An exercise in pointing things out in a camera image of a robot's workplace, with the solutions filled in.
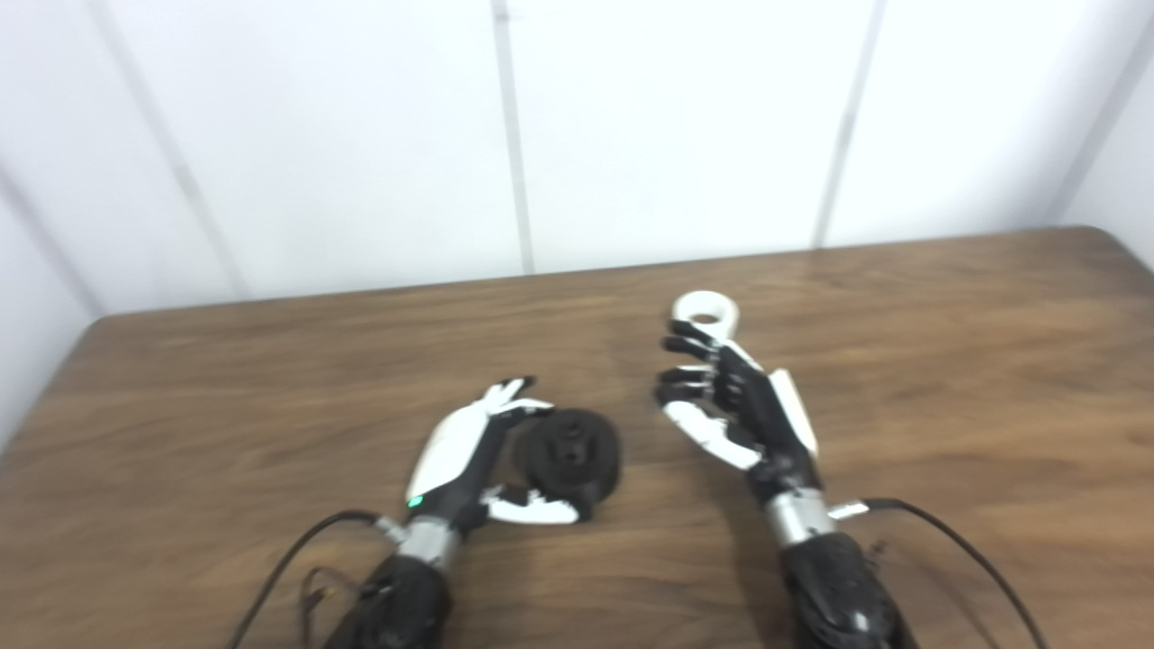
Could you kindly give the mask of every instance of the wooden table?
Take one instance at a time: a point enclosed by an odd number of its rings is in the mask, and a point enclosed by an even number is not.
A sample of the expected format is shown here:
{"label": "wooden table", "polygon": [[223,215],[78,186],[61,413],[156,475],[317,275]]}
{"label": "wooden table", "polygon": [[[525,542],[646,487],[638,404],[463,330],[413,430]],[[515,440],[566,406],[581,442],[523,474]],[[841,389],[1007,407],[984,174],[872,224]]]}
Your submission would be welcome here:
{"label": "wooden table", "polygon": [[[831,501],[894,495],[1005,572],[1055,648],[1154,639],[1154,278],[1095,230],[752,256],[144,313],[89,329],[0,460],[0,646],[219,647],[285,547],[346,507],[399,515],[429,431],[489,382],[608,416],[624,475],[591,524],[490,524],[447,647],[789,647],[741,477],[650,397],[674,298],[714,289],[787,366]],[[1003,596],[902,514],[883,577],[923,647],[1027,647]],[[297,647],[310,546],[247,647]],[[322,604],[321,624],[343,602]]]}

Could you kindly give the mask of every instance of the cable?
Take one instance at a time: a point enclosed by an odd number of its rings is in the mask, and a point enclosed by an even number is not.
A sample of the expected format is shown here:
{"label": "cable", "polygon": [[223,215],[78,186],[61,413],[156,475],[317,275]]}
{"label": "cable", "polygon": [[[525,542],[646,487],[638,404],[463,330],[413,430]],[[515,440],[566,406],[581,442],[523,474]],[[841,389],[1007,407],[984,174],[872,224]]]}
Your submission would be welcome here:
{"label": "cable", "polygon": [[331,580],[336,581],[346,591],[353,595],[360,594],[360,584],[357,580],[342,573],[336,568],[329,568],[327,566],[317,566],[305,575],[305,579],[300,582],[300,592],[297,597],[298,606],[298,618],[300,620],[300,646],[304,649],[313,649],[313,610],[316,605],[321,603],[328,596],[327,591],[331,589],[313,590],[313,580],[317,575],[328,575]]}
{"label": "cable", "polygon": [[1002,589],[1002,592],[1005,594],[1006,598],[1010,599],[1010,603],[1013,604],[1014,610],[1018,611],[1018,616],[1021,618],[1021,621],[1026,625],[1026,628],[1029,631],[1029,635],[1034,640],[1034,644],[1037,647],[1037,649],[1049,649],[1049,644],[1046,642],[1046,637],[1042,635],[1042,629],[1039,628],[1037,622],[1034,621],[1034,616],[1031,614],[1029,609],[1026,607],[1026,604],[1021,600],[1020,597],[1018,597],[1018,594],[1014,592],[1014,589],[1013,587],[1010,585],[1010,582],[1007,582],[1006,579],[1002,576],[1002,573],[999,573],[998,569],[994,567],[994,564],[991,564],[989,559],[983,557],[982,553],[979,552],[976,547],[971,545],[971,543],[966,540],[960,534],[953,531],[953,528],[945,524],[941,519],[922,509],[921,507],[911,505],[905,500],[898,500],[897,498],[863,498],[861,502],[865,505],[865,507],[868,507],[870,512],[875,512],[878,509],[904,509],[920,517],[927,523],[934,525],[935,528],[941,530],[942,534],[950,537],[951,540],[957,543],[962,550],[966,551],[966,554],[969,554],[971,559],[977,561],[977,565],[981,566],[987,573],[989,573],[991,577],[994,577],[994,581],[997,582],[998,587]]}
{"label": "cable", "polygon": [[269,598],[269,595],[272,592],[272,588],[277,584],[277,580],[280,579],[280,575],[284,574],[285,568],[288,567],[288,564],[293,560],[297,553],[300,552],[301,547],[305,547],[305,545],[312,540],[313,537],[342,521],[361,521],[362,523],[372,525],[375,524],[380,517],[380,514],[366,512],[364,509],[346,509],[324,519],[302,534],[300,538],[298,538],[292,546],[288,547],[288,551],[285,552],[284,557],[277,561],[272,572],[269,573],[268,579],[264,580],[264,585],[262,585],[261,590],[256,594],[253,605],[249,606],[248,612],[245,613],[240,624],[237,625],[237,631],[232,634],[232,640],[230,640],[228,644],[225,647],[227,649],[238,649],[238,647],[240,647],[240,643],[245,640],[245,634],[248,633],[248,627],[253,626],[253,620],[255,620],[256,614],[261,612],[261,606],[263,606],[264,600]]}

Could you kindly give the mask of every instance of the black rubber object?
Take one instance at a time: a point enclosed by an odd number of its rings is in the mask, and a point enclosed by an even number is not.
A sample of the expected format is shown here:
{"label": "black rubber object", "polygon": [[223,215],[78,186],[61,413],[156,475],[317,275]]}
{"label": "black rubber object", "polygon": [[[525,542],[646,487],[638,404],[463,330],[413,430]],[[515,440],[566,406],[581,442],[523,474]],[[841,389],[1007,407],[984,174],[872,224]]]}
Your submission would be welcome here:
{"label": "black rubber object", "polygon": [[579,521],[613,493],[621,477],[621,446],[608,419],[590,410],[557,410],[518,440],[529,484],[546,498],[568,500]]}

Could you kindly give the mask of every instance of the white plastic handle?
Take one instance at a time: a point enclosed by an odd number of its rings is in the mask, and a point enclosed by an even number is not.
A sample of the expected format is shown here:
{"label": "white plastic handle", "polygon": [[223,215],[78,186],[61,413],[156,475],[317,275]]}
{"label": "white plastic handle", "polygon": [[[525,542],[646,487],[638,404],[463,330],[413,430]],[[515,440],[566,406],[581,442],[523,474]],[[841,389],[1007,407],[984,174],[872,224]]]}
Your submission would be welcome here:
{"label": "white plastic handle", "polygon": [[[695,316],[707,316],[713,322],[698,322]],[[718,341],[733,340],[737,331],[737,319],[741,312],[732,299],[713,291],[692,291],[673,303],[674,320],[689,320],[698,329]]]}

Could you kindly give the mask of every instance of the white wall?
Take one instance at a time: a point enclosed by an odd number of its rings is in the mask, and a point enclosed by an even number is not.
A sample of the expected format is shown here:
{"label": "white wall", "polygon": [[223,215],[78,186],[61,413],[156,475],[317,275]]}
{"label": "white wall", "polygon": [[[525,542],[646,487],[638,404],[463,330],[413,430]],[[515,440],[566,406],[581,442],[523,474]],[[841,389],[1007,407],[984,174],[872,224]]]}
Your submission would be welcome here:
{"label": "white wall", "polygon": [[1064,225],[1114,234],[1154,269],[1154,65],[1145,69],[1078,186]]}
{"label": "white wall", "polygon": [[829,245],[1046,222],[1148,0],[891,0]]}
{"label": "white wall", "polygon": [[30,234],[0,202],[0,446],[92,320]]}
{"label": "white wall", "polygon": [[0,440],[104,314],[1044,224],[1152,12],[9,0]]}

